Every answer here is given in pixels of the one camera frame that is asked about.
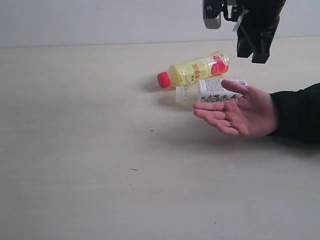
bottle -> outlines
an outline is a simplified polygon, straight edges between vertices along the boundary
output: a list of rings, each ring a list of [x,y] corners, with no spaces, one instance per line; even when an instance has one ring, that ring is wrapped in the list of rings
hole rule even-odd
[[[239,84],[247,86],[245,79],[232,79]],[[221,85],[222,79],[205,79],[189,86],[175,88],[175,101],[177,103],[214,103],[236,99],[242,96],[240,93],[226,90]]]
[[[224,74],[228,69],[228,56],[221,51],[217,51],[207,57],[171,65],[167,72],[159,73],[157,78],[161,88],[170,86],[176,88],[190,85],[213,75]]]

white wall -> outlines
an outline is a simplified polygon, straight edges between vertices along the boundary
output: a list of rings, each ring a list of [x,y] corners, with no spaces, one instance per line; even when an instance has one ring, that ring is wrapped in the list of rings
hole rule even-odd
[[[319,0],[288,0],[277,37],[320,36]],[[0,0],[0,47],[236,39],[205,29],[202,0]]]

black sleeve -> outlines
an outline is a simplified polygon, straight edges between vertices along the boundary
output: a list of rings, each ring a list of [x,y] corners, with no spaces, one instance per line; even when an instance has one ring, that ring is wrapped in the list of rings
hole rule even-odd
[[[320,83],[299,91],[271,93],[278,111],[278,128],[271,137],[320,144]]]

red bottle cap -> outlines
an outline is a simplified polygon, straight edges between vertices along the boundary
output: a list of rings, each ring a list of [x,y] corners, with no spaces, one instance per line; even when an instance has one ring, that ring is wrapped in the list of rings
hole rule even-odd
[[[167,88],[170,87],[171,81],[170,76],[167,72],[161,72],[158,74],[158,83],[161,88]]]

human hand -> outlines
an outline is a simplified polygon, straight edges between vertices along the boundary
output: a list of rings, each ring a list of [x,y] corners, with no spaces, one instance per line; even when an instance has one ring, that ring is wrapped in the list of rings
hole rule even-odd
[[[231,136],[259,138],[277,129],[278,113],[270,94],[230,80],[223,80],[221,85],[242,97],[196,103],[193,105],[195,116]]]

